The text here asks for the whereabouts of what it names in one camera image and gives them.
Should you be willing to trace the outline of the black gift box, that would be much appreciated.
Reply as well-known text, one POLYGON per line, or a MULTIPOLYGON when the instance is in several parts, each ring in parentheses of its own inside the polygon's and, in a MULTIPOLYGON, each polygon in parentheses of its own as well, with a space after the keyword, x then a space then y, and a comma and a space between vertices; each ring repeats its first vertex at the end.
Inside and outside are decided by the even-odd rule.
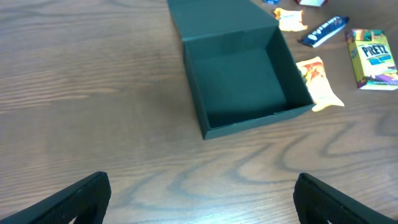
POLYGON ((295 118, 314 102, 278 22, 250 0, 168 0, 204 139, 295 118))

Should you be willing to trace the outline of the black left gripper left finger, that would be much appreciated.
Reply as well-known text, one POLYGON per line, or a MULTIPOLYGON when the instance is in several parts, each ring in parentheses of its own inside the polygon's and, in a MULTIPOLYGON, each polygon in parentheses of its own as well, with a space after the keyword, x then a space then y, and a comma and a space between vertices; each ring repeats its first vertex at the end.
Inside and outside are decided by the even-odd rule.
POLYGON ((3 224, 102 224, 111 198, 105 172, 95 172, 42 201, 1 220, 3 224))

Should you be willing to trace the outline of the red Hello Panda box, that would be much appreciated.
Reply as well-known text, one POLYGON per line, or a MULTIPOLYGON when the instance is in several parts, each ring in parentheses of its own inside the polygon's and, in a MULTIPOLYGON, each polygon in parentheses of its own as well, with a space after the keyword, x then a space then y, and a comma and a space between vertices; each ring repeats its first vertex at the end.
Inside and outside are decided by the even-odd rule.
POLYGON ((328 0, 294 0, 294 1, 301 6, 312 6, 312 7, 321 7, 328 2, 328 0))

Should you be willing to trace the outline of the dark blue chocolate bar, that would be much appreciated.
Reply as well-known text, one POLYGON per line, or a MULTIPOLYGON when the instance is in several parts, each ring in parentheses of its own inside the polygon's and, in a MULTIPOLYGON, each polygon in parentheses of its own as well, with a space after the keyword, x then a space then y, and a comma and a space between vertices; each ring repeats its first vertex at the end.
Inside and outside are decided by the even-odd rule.
POLYGON ((332 17, 315 30, 303 36, 299 42, 308 47, 317 48, 345 28, 348 22, 349 17, 346 16, 332 17))

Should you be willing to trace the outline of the green Pretz snack box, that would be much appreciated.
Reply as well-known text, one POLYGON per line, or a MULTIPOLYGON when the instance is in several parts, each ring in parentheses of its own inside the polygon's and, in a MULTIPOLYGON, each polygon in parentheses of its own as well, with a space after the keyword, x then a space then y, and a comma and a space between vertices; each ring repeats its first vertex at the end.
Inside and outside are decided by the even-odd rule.
POLYGON ((346 40, 359 89, 397 89, 397 67, 383 30, 352 29, 346 40))

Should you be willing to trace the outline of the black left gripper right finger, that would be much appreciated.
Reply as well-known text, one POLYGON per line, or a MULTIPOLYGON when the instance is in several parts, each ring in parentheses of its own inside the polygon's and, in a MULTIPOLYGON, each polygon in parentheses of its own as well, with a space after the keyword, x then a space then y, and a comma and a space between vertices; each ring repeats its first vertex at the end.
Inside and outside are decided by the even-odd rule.
POLYGON ((299 175, 293 199, 301 224, 397 224, 308 173, 299 175))

